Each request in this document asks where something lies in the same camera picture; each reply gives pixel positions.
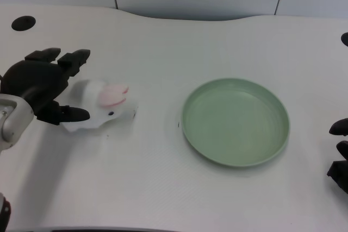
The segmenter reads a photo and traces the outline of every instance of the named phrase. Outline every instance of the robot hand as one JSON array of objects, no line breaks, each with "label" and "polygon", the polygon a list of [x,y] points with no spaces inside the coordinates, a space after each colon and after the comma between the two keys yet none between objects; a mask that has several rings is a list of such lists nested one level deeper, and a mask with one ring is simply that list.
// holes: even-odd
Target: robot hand
[{"label": "robot hand", "polygon": [[[68,86],[69,77],[75,76],[86,63],[90,51],[67,53],[57,64],[51,64],[59,53],[59,48],[35,51],[0,77],[0,152],[19,140],[34,115],[55,125],[90,118],[86,110],[60,106],[54,101]],[[10,204],[0,193],[0,232],[5,231],[10,214]]]}]

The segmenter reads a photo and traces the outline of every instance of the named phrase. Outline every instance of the white table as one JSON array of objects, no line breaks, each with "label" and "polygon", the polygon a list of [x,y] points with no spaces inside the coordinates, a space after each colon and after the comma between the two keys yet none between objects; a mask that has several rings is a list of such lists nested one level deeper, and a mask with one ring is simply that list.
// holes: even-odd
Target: white table
[{"label": "white table", "polygon": [[[348,195],[326,176],[341,160],[330,126],[348,117],[348,20],[145,18],[107,8],[0,6],[0,73],[34,50],[91,50],[71,78],[128,83],[134,120],[67,133],[34,120],[0,156],[9,230],[347,231]],[[12,21],[32,15],[25,32]],[[181,107],[216,78],[259,83],[286,106],[285,151],[259,167],[209,162],[185,142]]]}]

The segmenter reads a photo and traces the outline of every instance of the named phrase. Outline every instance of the black hole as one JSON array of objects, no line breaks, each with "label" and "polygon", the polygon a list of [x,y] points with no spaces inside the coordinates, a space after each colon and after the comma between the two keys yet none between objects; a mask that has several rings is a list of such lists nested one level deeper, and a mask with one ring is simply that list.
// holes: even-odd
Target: black hole
[{"label": "black hole", "polygon": [[348,33],[344,33],[341,36],[341,41],[342,41],[342,43],[344,43],[344,45],[348,46]]},{"label": "black hole", "polygon": [[32,16],[21,16],[12,22],[12,29],[15,31],[25,31],[34,26],[36,19]]}]

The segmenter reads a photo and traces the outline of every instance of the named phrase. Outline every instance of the stuffed bunny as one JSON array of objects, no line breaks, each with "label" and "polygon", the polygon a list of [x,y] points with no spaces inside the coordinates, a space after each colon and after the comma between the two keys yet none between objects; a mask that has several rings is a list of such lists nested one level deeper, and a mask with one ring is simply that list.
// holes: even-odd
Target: stuffed bunny
[{"label": "stuffed bunny", "polygon": [[107,84],[100,80],[84,80],[74,84],[68,104],[85,109],[90,119],[82,122],[64,122],[68,131],[77,129],[98,128],[103,123],[116,119],[123,113],[128,86],[123,84]]}]

